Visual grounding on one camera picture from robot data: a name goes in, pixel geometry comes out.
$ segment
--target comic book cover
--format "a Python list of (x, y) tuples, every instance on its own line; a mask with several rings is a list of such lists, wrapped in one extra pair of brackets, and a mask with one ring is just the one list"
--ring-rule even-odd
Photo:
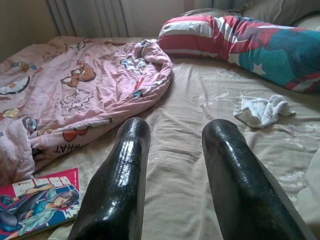
[(80, 209), (78, 168), (0, 187), (0, 240), (28, 237), (74, 219)]

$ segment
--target beige bed sheet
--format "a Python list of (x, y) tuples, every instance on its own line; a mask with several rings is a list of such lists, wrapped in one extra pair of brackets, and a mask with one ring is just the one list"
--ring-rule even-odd
[[(320, 153), (315, 155), (320, 142), (319, 94), (283, 89), (219, 60), (172, 61), (174, 78), (167, 93), (139, 115), (151, 128), (142, 239), (222, 239), (201, 140), (206, 123), (218, 118), (239, 127), (252, 151), (320, 238)], [(264, 129), (252, 129), (234, 118), (241, 95), (268, 99), (274, 94), (284, 95), (296, 115), (280, 117), (278, 123)], [(117, 129), (56, 160), (38, 175), (79, 167), (83, 196), (112, 149)], [(32, 239), (66, 240), (70, 229), (70, 223), (65, 224)]]

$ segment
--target white towel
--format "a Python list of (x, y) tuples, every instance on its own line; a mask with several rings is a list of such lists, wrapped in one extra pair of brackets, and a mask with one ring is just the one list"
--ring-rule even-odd
[(279, 120), (279, 115), (295, 114), (281, 95), (273, 95), (269, 100), (260, 97), (242, 96), (241, 108), (233, 115), (252, 128), (265, 128)]

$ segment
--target pink blanket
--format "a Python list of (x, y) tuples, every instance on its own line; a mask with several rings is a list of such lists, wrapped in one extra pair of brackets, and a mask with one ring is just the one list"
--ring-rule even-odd
[(0, 185), (32, 177), (156, 103), (172, 63), (156, 40), (57, 37), (0, 64)]

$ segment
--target gray pillow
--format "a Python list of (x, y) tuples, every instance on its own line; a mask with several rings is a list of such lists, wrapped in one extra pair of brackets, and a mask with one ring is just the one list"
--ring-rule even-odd
[(311, 14), (303, 17), (293, 24), (296, 28), (308, 29), (320, 32), (320, 13)]
[(316, 11), (320, 11), (320, 0), (252, 0), (244, 6), (243, 16), (290, 26)]
[(234, 12), (236, 10), (220, 10), (216, 8), (202, 8), (202, 9), (195, 9), (195, 10), (190, 10), (185, 13), (183, 13), (181, 16), (199, 16), (199, 15), (204, 15), (204, 16), (212, 16), (214, 18), (220, 18), (224, 16), (241, 16), (240, 12)]

